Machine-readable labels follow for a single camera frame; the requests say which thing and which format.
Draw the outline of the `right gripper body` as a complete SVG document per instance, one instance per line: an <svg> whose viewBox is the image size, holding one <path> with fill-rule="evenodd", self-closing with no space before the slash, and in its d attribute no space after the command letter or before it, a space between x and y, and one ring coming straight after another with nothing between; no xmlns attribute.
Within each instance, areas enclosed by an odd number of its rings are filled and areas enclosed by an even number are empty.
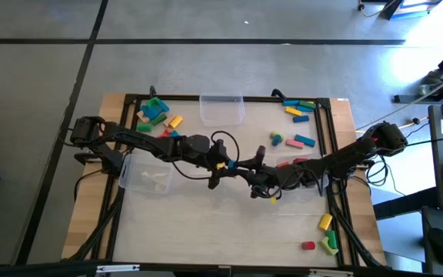
<svg viewBox="0 0 443 277"><path fill-rule="evenodd" d="M258 184L261 188L265 190L294 190L308 186L308 170L304 169L302 165L304 162L276 167L276 158L290 155L307 154L274 154L269 156L268 162L264 159L260 168L255 170L255 173L261 176L261 183Z"/></svg>

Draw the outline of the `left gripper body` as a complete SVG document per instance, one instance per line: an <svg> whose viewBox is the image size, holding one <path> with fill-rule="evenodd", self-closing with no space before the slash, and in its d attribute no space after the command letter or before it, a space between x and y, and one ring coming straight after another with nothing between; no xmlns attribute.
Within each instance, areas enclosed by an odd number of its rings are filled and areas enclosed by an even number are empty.
<svg viewBox="0 0 443 277"><path fill-rule="evenodd" d="M221 169L217 169L217 165L228 161L226 147L222 139L216 140L211 145L209 138L201 138L201 143L204 153L204 166L212 173L208 178L208 188L215 189L221 178Z"/></svg>

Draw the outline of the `clear plastic bin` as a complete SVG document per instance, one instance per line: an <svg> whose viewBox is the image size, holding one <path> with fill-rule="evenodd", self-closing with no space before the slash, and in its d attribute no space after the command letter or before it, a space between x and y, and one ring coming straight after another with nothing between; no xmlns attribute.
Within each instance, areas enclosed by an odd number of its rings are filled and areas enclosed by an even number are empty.
<svg viewBox="0 0 443 277"><path fill-rule="evenodd" d="M205 93L199 96L200 116L205 126L239 125L245 117L241 93Z"/></svg>
<svg viewBox="0 0 443 277"><path fill-rule="evenodd" d="M170 189L172 166L149 154L125 156L118 184L136 192L165 194Z"/></svg>
<svg viewBox="0 0 443 277"><path fill-rule="evenodd" d="M293 163L293 160L296 158L307 158L309 160L309 159L321 159L322 156L319 154L282 156L282 157L276 158L275 164L277 165L278 163L281 163L281 162L289 162L291 164L291 163ZM321 177L320 183L321 183L322 188L325 189L329 183L328 177Z"/></svg>

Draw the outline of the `lime arch block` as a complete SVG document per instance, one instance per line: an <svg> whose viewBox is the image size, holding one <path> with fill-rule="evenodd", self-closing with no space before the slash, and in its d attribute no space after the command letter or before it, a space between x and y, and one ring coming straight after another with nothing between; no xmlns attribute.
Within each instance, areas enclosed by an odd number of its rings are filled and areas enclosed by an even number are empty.
<svg viewBox="0 0 443 277"><path fill-rule="evenodd" d="M328 244L328 237L325 236L321 241L320 241L320 245L321 247L324 249L324 251L326 252L327 255L336 255L338 253L337 249L333 249L329 246Z"/></svg>

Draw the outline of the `blue wide block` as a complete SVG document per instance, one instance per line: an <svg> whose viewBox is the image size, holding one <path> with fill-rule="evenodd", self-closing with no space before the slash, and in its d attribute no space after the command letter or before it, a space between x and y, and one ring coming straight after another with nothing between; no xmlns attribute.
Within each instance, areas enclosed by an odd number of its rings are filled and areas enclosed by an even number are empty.
<svg viewBox="0 0 443 277"><path fill-rule="evenodd" d="M142 105L140 111L146 116L150 121L155 119L161 112L155 106Z"/></svg>

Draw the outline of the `black desk leg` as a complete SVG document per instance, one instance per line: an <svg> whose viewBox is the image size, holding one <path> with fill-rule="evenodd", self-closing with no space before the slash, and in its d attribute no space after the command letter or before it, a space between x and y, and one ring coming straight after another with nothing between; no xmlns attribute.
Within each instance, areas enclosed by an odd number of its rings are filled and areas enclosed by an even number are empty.
<svg viewBox="0 0 443 277"><path fill-rule="evenodd" d="M443 74L426 75L417 87L415 95L395 95L392 101L396 104L443 104Z"/></svg>

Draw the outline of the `black rig bar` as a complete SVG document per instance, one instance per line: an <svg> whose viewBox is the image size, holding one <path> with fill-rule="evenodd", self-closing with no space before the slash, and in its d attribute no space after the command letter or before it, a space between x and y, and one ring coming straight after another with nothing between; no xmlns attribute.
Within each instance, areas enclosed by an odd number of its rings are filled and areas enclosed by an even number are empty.
<svg viewBox="0 0 443 277"><path fill-rule="evenodd" d="M251 266L251 265L181 265L161 263L128 263L111 262L108 260L87 260L50 262L43 264L0 266L0 277L68 277L96 274L99 265L140 265L135 272L215 272L226 275L254 273L254 274L291 274L309 275L310 269L330 269L353 272L355 277L443 277L443 274L406 272L389 269L387 267L360 267L342 265L338 267L295 267L295 266Z"/></svg>

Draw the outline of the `blue and white box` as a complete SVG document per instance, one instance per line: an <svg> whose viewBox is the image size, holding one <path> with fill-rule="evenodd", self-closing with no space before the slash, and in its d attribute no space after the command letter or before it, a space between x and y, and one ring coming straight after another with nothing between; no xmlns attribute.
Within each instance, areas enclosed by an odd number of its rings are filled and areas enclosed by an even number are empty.
<svg viewBox="0 0 443 277"><path fill-rule="evenodd" d="M389 21L426 16L443 0L391 0L380 13Z"/></svg>

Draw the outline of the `black aluminium table frame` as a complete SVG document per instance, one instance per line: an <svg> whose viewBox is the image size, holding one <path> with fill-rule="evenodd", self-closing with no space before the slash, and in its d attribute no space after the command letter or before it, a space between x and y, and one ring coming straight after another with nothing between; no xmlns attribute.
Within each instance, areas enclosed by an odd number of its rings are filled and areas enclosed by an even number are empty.
<svg viewBox="0 0 443 277"><path fill-rule="evenodd" d="M147 101L145 95L130 95L121 120L115 123L136 131L136 113ZM183 118L172 131L179 136L204 135L211 143L222 139L227 156L241 161L256 158L261 165L270 155L283 153L324 157L347 146L336 142L329 108L316 110L309 122L298 125L284 113L278 98L247 97L239 125L209 127L200 116L199 96L166 95L163 101L168 115ZM278 146L271 144L271 131L284 136ZM315 146L287 146L285 141L295 140L295 135L315 140ZM117 142L108 146L123 154L123 162L128 154L152 155ZM207 169L183 161L171 166L171 187L165 194L123 189L119 175L106 174L107 186L116 186L118 191L76 257L91 253L99 233L108 229L105 256L112 262L326 268L378 264L350 224L349 175L344 179L322 176L329 180L325 189L318 181L301 189L258 190L241 176L221 178L215 189L209 189ZM275 204L271 197L276 197ZM336 255L327 255L320 245L327 236L318 227L325 213L333 216L329 229L337 237ZM314 250L301 248L307 241L315 243Z"/></svg>

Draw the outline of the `silver bracket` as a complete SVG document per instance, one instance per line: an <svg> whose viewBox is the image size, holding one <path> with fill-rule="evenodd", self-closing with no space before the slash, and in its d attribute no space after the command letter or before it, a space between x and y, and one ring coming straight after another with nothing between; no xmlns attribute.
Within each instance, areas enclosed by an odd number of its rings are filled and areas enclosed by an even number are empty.
<svg viewBox="0 0 443 277"><path fill-rule="evenodd" d="M96 273L134 272L139 270L140 265L99 265L96 268Z"/></svg>
<svg viewBox="0 0 443 277"><path fill-rule="evenodd" d="M312 277L355 277L353 272L330 269L310 269L309 275Z"/></svg>

